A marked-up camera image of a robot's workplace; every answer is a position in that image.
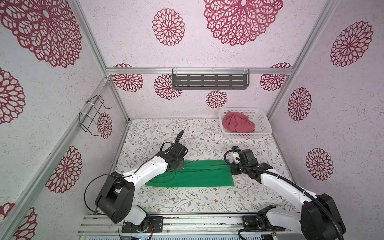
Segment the green tank top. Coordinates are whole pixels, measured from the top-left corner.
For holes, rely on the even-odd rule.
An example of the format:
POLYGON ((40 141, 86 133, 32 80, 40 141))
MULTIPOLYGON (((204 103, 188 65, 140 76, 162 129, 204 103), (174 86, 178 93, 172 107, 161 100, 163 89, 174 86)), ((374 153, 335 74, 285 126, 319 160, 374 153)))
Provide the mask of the green tank top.
POLYGON ((223 160, 185 161, 184 168, 165 172, 146 183, 158 188, 233 187, 230 166, 223 160))

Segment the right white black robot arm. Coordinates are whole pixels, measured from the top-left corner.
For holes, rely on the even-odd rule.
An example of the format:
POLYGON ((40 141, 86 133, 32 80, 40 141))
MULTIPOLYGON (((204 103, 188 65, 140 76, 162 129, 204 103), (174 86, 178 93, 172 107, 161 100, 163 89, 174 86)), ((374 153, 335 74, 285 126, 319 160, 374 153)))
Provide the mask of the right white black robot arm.
POLYGON ((257 222, 244 231, 290 230, 307 240, 342 240, 345 225, 334 200, 326 194, 317 195, 305 190, 280 175, 270 165, 262 163, 247 167, 241 163, 229 164, 236 173, 243 173, 267 186, 295 206, 297 212, 278 210, 268 206, 256 214, 257 222))

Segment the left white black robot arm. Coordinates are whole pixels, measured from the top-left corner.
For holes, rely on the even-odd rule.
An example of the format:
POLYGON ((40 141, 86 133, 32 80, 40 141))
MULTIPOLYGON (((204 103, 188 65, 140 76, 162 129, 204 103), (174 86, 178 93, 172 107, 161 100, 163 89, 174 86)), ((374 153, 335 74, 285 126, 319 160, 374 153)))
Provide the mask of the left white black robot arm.
POLYGON ((176 170, 187 152, 185 148, 161 151, 135 170, 111 173, 96 197, 96 207, 115 224, 128 222, 147 226, 149 214, 133 204, 135 192, 153 178, 176 170))

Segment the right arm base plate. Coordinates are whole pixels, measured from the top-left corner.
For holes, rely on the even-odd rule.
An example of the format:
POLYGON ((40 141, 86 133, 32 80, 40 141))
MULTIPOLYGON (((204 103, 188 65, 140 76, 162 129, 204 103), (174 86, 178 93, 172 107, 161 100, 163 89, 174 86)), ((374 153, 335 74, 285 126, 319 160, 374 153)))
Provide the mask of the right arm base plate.
POLYGON ((249 232, 285 231, 285 228, 273 226, 266 216, 260 214, 243 216, 244 229, 249 232))

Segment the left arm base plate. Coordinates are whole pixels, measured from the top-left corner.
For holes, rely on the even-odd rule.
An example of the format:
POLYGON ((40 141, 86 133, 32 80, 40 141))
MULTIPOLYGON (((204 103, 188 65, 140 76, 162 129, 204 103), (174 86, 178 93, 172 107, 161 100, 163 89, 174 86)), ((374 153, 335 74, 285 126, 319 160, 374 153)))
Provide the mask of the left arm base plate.
POLYGON ((139 225, 124 221, 122 233, 161 233, 163 222, 164 217, 145 217, 139 225))

